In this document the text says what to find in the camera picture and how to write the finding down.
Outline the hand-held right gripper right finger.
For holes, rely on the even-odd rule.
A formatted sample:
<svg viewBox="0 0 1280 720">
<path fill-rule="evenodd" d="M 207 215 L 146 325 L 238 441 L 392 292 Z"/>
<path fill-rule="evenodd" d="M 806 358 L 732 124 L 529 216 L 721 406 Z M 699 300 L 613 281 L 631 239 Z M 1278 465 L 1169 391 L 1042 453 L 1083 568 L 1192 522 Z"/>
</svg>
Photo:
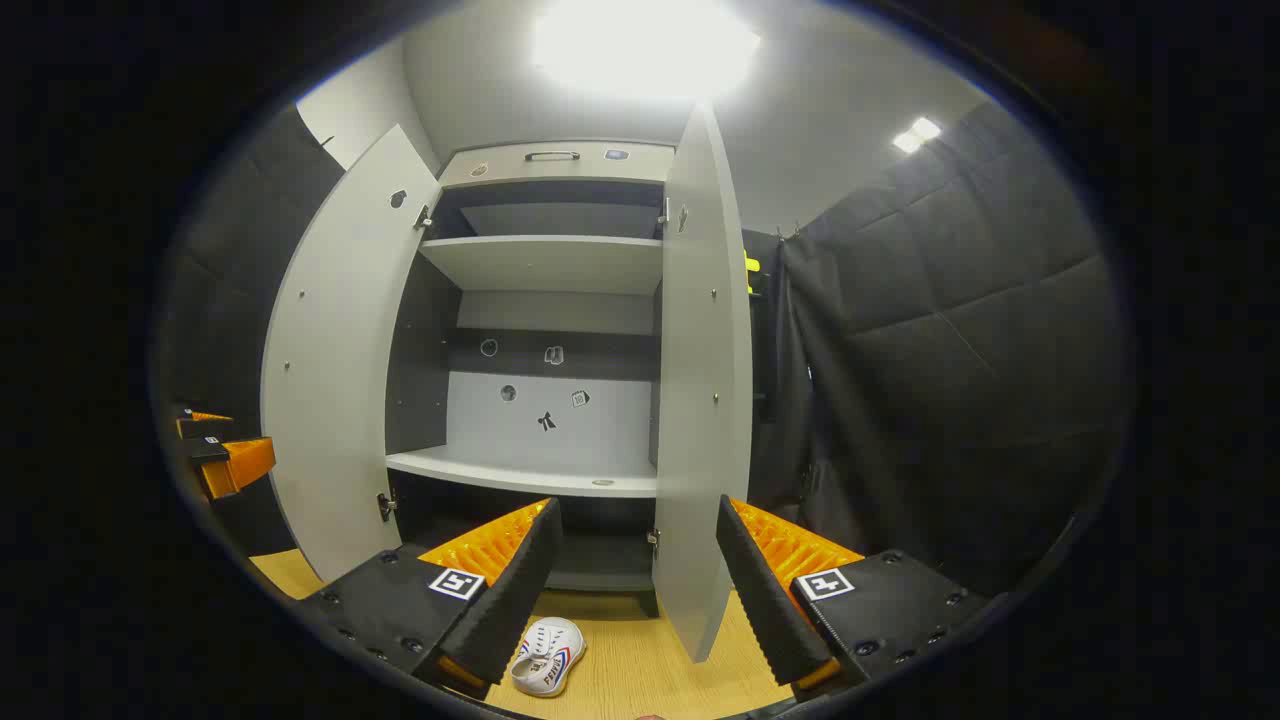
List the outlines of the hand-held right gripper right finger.
<svg viewBox="0 0 1280 720">
<path fill-rule="evenodd" d="M 989 605 L 900 550 L 864 556 L 728 496 L 716 539 L 774 680 L 796 693 L 896 675 L 960 641 Z"/>
</svg>

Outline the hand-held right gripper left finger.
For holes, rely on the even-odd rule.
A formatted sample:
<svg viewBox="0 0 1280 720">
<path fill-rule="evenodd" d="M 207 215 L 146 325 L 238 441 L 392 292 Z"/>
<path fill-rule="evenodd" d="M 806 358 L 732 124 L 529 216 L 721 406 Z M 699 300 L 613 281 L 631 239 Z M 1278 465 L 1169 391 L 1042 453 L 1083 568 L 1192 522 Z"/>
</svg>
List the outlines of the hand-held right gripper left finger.
<svg viewBox="0 0 1280 720">
<path fill-rule="evenodd" d="M 419 682 L 484 700 L 503 678 L 564 544 L 540 498 L 426 550 L 376 552 L 298 603 L 320 635 Z"/>
</svg>

